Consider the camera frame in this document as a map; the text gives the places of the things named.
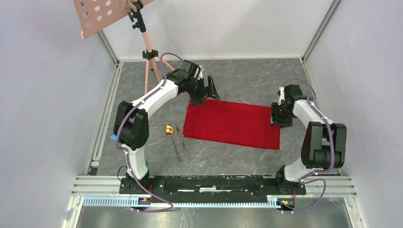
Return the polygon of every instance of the tripod leg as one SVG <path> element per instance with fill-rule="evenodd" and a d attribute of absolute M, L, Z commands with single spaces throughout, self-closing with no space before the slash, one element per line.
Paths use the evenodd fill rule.
<path fill-rule="evenodd" d="M 158 67 L 157 67 L 157 63 L 154 58 L 152 58 L 150 61 L 151 61 L 151 64 L 153 65 L 154 73 L 155 73 L 155 76 L 157 76 L 158 83 L 160 83 L 161 76 L 160 76 L 160 71 L 158 70 Z"/>
<path fill-rule="evenodd" d="M 150 72 L 150 61 L 147 59 L 145 61 L 145 85 L 144 94 L 148 93 L 148 73 Z"/>
<path fill-rule="evenodd" d="M 162 62 L 171 69 L 171 71 L 174 71 L 175 69 L 165 60 L 163 59 Z"/>

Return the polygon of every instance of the red cloth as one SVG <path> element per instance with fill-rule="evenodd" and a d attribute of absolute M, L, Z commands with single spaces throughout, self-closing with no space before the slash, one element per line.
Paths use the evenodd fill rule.
<path fill-rule="evenodd" d="M 210 99 L 204 99 L 204 103 L 189 104 L 183 126 L 185 137 L 280 149 L 280 126 L 270 126 L 270 107 Z"/>

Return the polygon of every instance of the black metal plate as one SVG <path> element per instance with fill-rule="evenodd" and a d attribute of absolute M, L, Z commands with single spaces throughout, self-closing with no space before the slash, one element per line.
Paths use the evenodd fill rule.
<path fill-rule="evenodd" d="M 154 176 L 146 182 L 152 186 L 152 193 L 173 203 L 247 203 L 267 202 L 267 195 L 305 195 L 305 186 L 277 187 L 272 176 Z M 204 188 L 230 190 L 230 192 L 204 192 Z M 120 194 L 141 194 L 136 183 L 123 178 Z"/>

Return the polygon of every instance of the white wall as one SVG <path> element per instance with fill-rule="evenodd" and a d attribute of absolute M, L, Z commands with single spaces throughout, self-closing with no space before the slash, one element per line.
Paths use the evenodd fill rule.
<path fill-rule="evenodd" d="M 0 227 L 57 228 L 113 64 L 97 37 L 82 40 L 72 1 L 1 3 Z"/>
<path fill-rule="evenodd" d="M 322 111 L 347 125 L 346 162 L 369 227 L 401 227 L 403 2 L 343 1 L 308 59 Z"/>
<path fill-rule="evenodd" d="M 142 9 L 154 49 L 185 58 L 301 57 L 331 0 L 155 0 Z M 120 59 L 141 59 L 128 17 L 104 29 Z"/>

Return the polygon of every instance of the perforated pink board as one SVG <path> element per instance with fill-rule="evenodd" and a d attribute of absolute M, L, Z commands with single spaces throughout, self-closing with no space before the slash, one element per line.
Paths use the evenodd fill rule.
<path fill-rule="evenodd" d="M 152 1 L 141 2 L 146 5 Z M 124 18 L 130 11 L 126 0 L 73 0 L 73 3 L 83 30 L 81 32 L 83 39 Z"/>

